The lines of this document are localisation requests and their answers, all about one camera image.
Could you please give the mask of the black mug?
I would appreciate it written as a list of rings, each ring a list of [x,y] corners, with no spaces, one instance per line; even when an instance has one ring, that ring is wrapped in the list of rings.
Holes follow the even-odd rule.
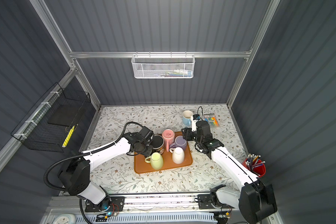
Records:
[[[152,152],[158,152],[159,154],[164,153],[164,139],[161,135],[155,135],[151,142]]]

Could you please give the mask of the light blue mug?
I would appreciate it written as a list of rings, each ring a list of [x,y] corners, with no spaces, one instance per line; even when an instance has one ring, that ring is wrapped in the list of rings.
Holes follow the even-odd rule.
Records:
[[[193,112],[190,110],[183,111],[182,113],[182,121],[183,124],[187,127],[191,126],[191,117],[193,116]]]

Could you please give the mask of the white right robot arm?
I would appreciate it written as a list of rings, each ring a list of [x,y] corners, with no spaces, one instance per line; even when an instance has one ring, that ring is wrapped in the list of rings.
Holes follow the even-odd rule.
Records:
[[[212,188],[209,202],[213,207],[229,205],[239,209],[249,224],[256,224],[277,212],[272,185],[264,184],[256,174],[235,159],[221,141],[213,138],[207,121],[200,120],[191,128],[183,128],[182,135],[186,141],[195,142],[196,150],[218,164],[238,187],[238,190],[225,185]]]

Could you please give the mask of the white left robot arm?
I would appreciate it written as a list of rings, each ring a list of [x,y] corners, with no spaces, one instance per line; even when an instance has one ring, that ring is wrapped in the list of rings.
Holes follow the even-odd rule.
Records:
[[[58,178],[71,196],[87,199],[95,205],[109,204],[109,195],[90,180],[90,173],[101,164],[123,154],[135,153],[148,157],[153,152],[150,145],[154,132],[142,126],[139,132],[123,133],[109,144],[82,152],[81,157],[64,161]]]

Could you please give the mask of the purple mug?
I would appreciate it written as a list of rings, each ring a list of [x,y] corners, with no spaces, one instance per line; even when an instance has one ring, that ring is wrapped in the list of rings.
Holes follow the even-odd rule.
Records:
[[[183,138],[183,136],[177,136],[175,138],[175,141],[170,145],[170,149],[173,149],[173,148],[177,148],[177,147],[180,147],[182,148],[183,150],[186,149],[187,147],[187,141]]]

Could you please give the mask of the pink mug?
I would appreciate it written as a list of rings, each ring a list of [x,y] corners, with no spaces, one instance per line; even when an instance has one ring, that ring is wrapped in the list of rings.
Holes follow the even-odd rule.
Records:
[[[163,131],[161,136],[164,139],[164,144],[165,144],[166,151],[169,152],[170,146],[175,141],[175,132],[171,129],[166,129],[166,130]]]

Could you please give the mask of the white mug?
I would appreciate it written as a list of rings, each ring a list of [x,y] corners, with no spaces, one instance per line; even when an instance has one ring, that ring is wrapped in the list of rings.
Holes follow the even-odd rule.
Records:
[[[172,160],[176,164],[181,164],[185,159],[185,152],[181,147],[170,148],[169,152],[172,153]]]

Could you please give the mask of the orange wooden tray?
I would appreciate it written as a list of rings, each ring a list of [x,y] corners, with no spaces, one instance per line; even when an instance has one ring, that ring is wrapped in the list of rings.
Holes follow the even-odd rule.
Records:
[[[182,132],[175,132],[175,138],[180,135],[183,136]],[[166,151],[164,144],[164,153],[162,154],[164,164],[159,171],[190,166],[193,162],[193,159],[188,144],[184,152],[185,152],[184,162],[181,164],[176,164],[172,160],[172,153]],[[134,155],[134,170],[137,174],[144,174],[156,171],[151,167],[150,163],[145,162],[145,157],[143,155]]]

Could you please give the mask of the red pencil cup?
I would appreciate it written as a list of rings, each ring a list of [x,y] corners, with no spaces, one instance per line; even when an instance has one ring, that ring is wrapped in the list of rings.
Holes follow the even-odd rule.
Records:
[[[261,159],[257,159],[257,162],[260,163],[260,165],[256,166],[256,167],[252,167],[249,168],[247,166],[247,159],[245,159],[242,162],[242,165],[247,168],[248,170],[250,170],[251,172],[253,172],[254,174],[258,175],[259,177],[263,177],[266,174],[266,166],[264,163],[262,163]]]

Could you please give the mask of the yellow marker in basket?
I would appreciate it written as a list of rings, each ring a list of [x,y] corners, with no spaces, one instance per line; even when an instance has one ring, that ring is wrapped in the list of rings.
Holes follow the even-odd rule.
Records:
[[[70,131],[68,132],[68,134],[67,134],[65,140],[63,141],[62,148],[67,147],[67,145],[68,145],[68,143],[69,143],[69,141],[70,141],[70,139],[71,139],[71,137],[72,137],[74,131],[75,131],[75,126],[73,126],[73,127],[70,129]]]

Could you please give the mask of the markers in white basket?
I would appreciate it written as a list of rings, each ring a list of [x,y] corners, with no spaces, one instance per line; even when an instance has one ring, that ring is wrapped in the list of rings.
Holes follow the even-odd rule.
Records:
[[[170,71],[163,71],[161,73],[154,74],[154,76],[157,76],[157,77],[191,78],[191,77],[193,77],[193,71],[192,70],[185,70],[185,69],[170,70]]]

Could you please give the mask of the white clock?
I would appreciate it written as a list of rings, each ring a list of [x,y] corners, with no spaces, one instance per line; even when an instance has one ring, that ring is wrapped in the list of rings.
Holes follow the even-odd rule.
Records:
[[[76,217],[73,214],[62,214],[54,219],[52,224],[75,224]]]

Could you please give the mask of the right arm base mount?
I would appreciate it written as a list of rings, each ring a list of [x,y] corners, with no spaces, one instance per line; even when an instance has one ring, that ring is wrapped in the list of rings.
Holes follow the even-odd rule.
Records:
[[[208,209],[235,209],[235,207],[220,203],[216,197],[212,196],[211,194],[198,194],[194,198],[194,202],[198,203],[198,207],[201,210],[208,210]]]

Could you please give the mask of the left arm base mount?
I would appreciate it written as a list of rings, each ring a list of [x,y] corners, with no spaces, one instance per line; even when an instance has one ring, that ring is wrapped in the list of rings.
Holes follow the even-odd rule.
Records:
[[[121,212],[125,199],[125,197],[106,197],[99,204],[94,204],[88,200],[85,203],[85,212]]]

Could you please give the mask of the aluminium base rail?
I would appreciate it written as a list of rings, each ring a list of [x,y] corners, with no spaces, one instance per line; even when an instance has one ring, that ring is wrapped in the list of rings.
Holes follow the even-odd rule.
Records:
[[[218,200],[238,210],[239,200],[237,191],[229,190],[229,199]],[[201,210],[194,198],[198,194],[211,194],[210,192],[178,192],[178,193],[140,193],[140,194],[113,194],[111,197],[125,197],[122,213],[134,212],[184,212],[184,211],[220,211],[221,209]]]

